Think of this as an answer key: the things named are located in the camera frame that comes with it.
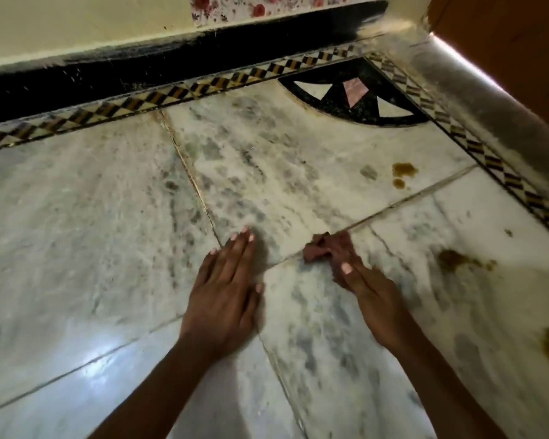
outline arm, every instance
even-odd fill
[[[176,345],[89,439],[167,437],[205,372],[248,339],[262,285],[249,289],[255,252],[248,228],[205,257]]]
[[[342,265],[366,324],[397,358],[439,439],[506,439],[414,321],[395,283],[379,269]]]

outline white triangle inlay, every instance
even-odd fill
[[[381,117],[406,117],[408,115],[413,115],[409,110],[388,103],[379,96],[376,97],[376,100],[378,101],[378,112]]]
[[[303,81],[295,81],[295,84],[318,100],[321,100],[331,88],[331,85],[317,85],[314,83],[305,83]]]

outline forearm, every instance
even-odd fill
[[[394,352],[413,384],[438,439],[506,439],[437,348],[415,327]]]
[[[185,336],[150,375],[89,436],[89,439],[165,439],[179,413],[211,365],[211,360]]]

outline black inlay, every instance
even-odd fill
[[[344,81],[359,78],[369,89],[352,107],[344,89]],[[375,126],[412,126],[425,123],[429,119],[417,106],[391,84],[372,64],[364,58],[343,61],[331,66],[323,66],[303,73],[291,73],[278,79],[293,95],[308,105],[329,115],[351,122]],[[301,81],[312,84],[331,84],[325,96],[318,100],[295,84]],[[412,115],[403,117],[380,117],[379,96],[388,103],[408,110]]]
[[[116,51],[106,59],[0,74],[0,122],[142,91],[358,39],[386,0],[221,28],[193,41]]]

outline pink triangle inlay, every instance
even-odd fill
[[[366,95],[369,89],[359,78],[353,78],[352,80],[344,81],[344,90],[348,97],[350,109],[352,109]]]

